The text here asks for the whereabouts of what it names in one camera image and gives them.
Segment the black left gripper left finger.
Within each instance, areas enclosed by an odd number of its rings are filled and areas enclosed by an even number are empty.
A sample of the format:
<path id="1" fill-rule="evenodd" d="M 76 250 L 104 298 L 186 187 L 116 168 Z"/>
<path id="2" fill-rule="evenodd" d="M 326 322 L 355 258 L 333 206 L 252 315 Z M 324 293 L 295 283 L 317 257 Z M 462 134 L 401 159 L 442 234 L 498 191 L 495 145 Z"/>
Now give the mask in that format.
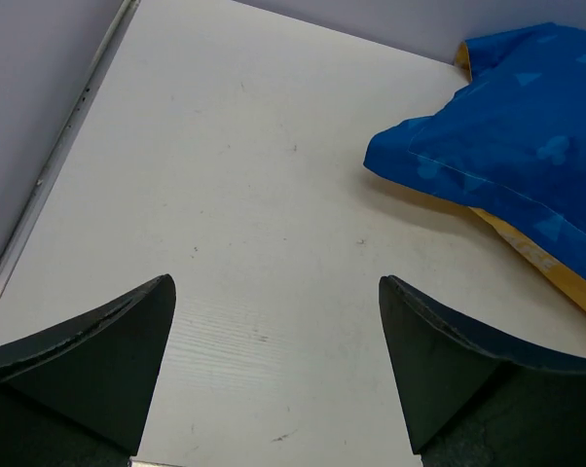
<path id="1" fill-rule="evenodd" d="M 0 466 L 129 466 L 175 302 L 172 277 L 160 275 L 0 345 Z"/>

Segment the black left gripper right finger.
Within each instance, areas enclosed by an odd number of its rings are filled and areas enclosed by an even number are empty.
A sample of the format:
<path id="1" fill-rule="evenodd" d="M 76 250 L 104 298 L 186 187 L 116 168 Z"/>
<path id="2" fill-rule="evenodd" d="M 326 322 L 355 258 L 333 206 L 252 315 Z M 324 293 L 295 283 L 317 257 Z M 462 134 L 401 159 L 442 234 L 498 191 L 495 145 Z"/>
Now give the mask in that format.
<path id="1" fill-rule="evenodd" d="M 379 305 L 426 466 L 586 466 L 586 358 L 506 334 L 395 276 Z"/>

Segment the yellow and blue pillowcase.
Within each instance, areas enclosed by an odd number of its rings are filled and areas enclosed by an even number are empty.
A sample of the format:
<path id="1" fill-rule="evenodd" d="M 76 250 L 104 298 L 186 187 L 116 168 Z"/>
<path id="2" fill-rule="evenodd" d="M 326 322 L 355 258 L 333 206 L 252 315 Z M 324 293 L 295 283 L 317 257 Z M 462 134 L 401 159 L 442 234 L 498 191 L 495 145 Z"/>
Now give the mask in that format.
<path id="1" fill-rule="evenodd" d="M 473 210 L 586 311 L 586 30 L 543 23 L 462 42 L 467 85 L 376 134 L 376 175 Z"/>

